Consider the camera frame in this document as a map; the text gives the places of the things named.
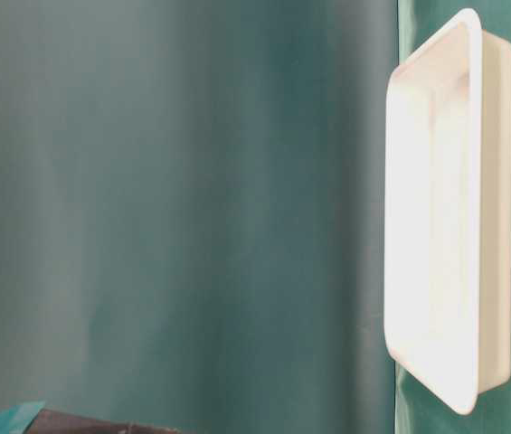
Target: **dark object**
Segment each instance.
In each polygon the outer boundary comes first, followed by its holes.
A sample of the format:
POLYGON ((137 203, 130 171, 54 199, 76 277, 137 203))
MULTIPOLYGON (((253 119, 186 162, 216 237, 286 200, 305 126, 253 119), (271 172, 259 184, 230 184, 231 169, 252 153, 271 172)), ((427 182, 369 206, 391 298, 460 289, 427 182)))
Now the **dark object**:
POLYGON ((135 423, 113 423, 41 410, 32 422, 27 434, 181 434, 175 429, 152 428, 135 423))

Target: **white rectangular tray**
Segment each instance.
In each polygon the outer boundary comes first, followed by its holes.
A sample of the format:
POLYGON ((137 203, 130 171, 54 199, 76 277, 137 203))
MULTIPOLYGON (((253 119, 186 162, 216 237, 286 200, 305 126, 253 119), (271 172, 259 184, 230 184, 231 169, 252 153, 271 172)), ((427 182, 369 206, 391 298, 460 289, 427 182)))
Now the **white rectangular tray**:
POLYGON ((466 414, 511 375, 511 44, 460 11, 386 109, 386 344, 466 414))

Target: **white plastic tray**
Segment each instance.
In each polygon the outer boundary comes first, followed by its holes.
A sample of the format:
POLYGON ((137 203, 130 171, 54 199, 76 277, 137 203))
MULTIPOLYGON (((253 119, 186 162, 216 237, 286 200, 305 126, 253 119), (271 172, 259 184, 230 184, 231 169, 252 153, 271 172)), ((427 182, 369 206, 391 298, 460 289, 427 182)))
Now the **white plastic tray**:
POLYGON ((466 414, 511 375, 511 44, 464 9, 386 105, 386 344, 466 414))

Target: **teal tape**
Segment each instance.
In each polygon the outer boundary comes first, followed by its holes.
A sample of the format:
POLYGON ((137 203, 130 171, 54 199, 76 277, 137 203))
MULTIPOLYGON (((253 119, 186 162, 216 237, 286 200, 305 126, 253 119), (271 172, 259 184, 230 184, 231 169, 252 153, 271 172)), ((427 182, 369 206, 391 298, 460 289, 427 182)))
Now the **teal tape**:
POLYGON ((44 404, 44 401, 25 402, 0 411, 0 434, 23 434, 44 404))

